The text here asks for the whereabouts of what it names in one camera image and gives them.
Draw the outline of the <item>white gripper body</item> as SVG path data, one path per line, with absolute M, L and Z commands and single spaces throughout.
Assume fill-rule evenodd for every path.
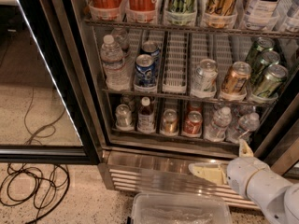
M 258 172 L 270 167 L 255 157 L 238 157 L 227 165 L 227 182 L 232 190 L 247 199 L 247 185 Z

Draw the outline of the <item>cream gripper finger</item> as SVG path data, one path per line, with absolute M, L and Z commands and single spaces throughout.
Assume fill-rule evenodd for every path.
M 252 157 L 253 151 L 249 147 L 248 143 L 244 139 L 239 140 L 239 156 L 240 157 Z
M 191 163 L 188 169 L 193 175 L 205 179 L 210 183 L 216 185 L 224 185 L 227 183 L 226 174 L 222 166 L 218 163 Z

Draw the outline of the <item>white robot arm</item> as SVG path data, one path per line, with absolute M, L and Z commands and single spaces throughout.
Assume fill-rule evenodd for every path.
M 299 184 L 292 183 L 253 156 L 244 139 L 238 140 L 239 157 L 227 168 L 218 162 L 191 163 L 189 171 L 209 183 L 230 188 L 253 201 L 271 224 L 299 224 Z

